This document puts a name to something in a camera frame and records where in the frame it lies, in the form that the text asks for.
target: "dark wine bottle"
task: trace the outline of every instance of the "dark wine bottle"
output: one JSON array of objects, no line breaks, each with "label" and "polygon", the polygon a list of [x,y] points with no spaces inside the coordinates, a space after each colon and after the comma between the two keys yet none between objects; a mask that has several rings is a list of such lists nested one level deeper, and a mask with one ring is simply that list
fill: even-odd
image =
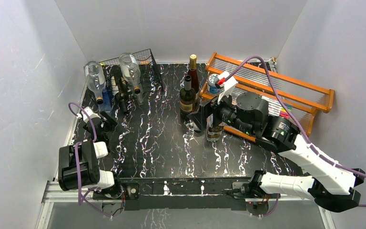
[{"label": "dark wine bottle", "polygon": [[189,76],[192,77],[192,88],[196,92],[195,103],[198,102],[198,97],[200,95],[200,86],[198,83],[198,75],[197,75],[197,56],[192,54],[190,56],[190,64],[189,64],[189,72],[187,73]]},{"label": "dark wine bottle", "polygon": [[192,88],[192,77],[184,78],[184,87],[180,89],[180,112],[189,114],[194,111],[195,90]]}]

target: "white wall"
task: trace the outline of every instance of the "white wall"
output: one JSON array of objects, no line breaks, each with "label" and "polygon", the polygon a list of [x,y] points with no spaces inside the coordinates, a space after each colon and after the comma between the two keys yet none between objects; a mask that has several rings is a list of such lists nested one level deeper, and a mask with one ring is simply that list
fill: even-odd
[{"label": "white wall", "polygon": [[0,0],[0,228],[35,227],[85,63],[53,0]]},{"label": "white wall", "polygon": [[[280,73],[335,90],[312,140],[366,171],[366,1],[310,0],[278,57]],[[366,182],[356,188],[366,203]],[[337,229],[366,228],[366,208],[332,214]]]},{"label": "white wall", "polygon": [[151,48],[158,62],[213,52],[276,57],[306,0],[55,0],[88,60]]}]

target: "can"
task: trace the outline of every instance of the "can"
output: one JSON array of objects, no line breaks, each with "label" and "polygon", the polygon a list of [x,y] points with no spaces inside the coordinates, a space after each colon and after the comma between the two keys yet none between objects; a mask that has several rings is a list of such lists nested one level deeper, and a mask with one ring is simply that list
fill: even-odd
[{"label": "can", "polygon": [[220,90],[215,86],[215,81],[218,77],[218,74],[211,74],[207,79],[207,89],[211,94],[217,94]]}]

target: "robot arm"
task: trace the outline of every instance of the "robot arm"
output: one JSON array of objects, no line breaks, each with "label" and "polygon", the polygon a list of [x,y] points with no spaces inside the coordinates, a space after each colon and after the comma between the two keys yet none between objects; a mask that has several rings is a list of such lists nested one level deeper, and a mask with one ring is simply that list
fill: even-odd
[{"label": "robot arm", "polygon": [[262,197],[264,194],[281,193],[314,200],[321,207],[341,212],[357,207],[360,193],[353,188],[364,182],[364,179],[353,173],[337,168],[317,156],[299,134],[299,128],[283,117],[270,116],[268,102],[256,93],[245,92],[232,105],[231,93],[237,81],[230,77],[225,81],[228,72],[219,75],[219,86],[222,92],[212,100],[200,104],[197,112],[189,118],[202,130],[206,118],[213,115],[213,125],[221,122],[241,132],[255,137],[255,143],[286,157],[310,176],[294,177],[274,175],[264,171],[256,171],[250,183],[244,183],[235,190],[236,198]]}]

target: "black marble table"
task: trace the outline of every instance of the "black marble table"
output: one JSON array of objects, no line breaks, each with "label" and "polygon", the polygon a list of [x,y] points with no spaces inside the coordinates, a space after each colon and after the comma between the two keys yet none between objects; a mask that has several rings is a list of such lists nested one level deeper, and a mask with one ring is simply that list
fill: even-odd
[{"label": "black marble table", "polygon": [[[200,85],[207,77],[205,64],[198,64]],[[301,175],[301,168],[288,159],[266,151],[252,142],[223,133],[217,142],[207,142],[179,115],[179,91],[187,64],[160,65],[164,91],[152,83],[144,104],[130,101],[131,115],[125,117],[118,106],[112,115],[117,127],[108,133],[109,155],[99,159],[101,169],[116,171],[121,178],[205,178],[251,177],[255,170],[281,175]],[[82,106],[97,110],[89,93]],[[73,141],[90,136],[77,123]]]}]

